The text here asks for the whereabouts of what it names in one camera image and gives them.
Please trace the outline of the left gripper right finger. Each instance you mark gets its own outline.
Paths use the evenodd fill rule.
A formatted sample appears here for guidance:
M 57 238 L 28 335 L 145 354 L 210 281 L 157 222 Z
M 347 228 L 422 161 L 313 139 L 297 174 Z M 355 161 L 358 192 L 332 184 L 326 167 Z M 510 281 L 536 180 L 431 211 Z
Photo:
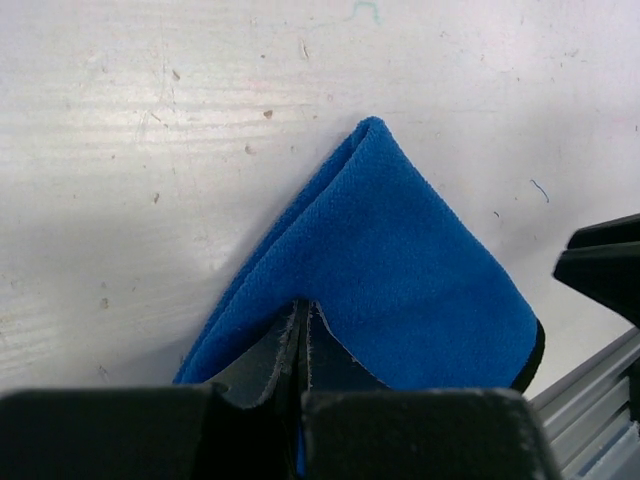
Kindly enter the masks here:
M 302 479 L 558 479 L 544 429 L 511 389 L 396 391 L 298 303 Z

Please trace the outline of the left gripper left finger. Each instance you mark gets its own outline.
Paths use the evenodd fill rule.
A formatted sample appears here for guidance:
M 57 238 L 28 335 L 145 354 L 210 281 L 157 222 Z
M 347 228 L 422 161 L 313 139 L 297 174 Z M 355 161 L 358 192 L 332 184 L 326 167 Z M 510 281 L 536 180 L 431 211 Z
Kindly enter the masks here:
M 5 479 L 292 479 L 303 305 L 201 384 L 1 399 Z

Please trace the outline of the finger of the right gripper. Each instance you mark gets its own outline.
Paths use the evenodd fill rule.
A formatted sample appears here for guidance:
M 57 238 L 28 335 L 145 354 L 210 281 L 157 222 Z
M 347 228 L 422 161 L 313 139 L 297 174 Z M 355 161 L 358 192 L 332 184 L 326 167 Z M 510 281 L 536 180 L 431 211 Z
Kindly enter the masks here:
M 638 326 L 639 216 L 575 231 L 553 277 Z

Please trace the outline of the blue towel black trim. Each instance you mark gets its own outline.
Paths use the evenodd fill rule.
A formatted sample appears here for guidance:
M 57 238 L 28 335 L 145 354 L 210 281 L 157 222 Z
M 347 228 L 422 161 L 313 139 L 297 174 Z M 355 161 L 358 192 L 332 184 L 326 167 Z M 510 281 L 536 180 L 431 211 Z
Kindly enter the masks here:
M 177 381 L 211 379 L 301 300 L 315 303 L 337 341 L 391 390 L 523 396 L 544 351 L 543 327 L 508 274 L 375 117 L 251 254 Z

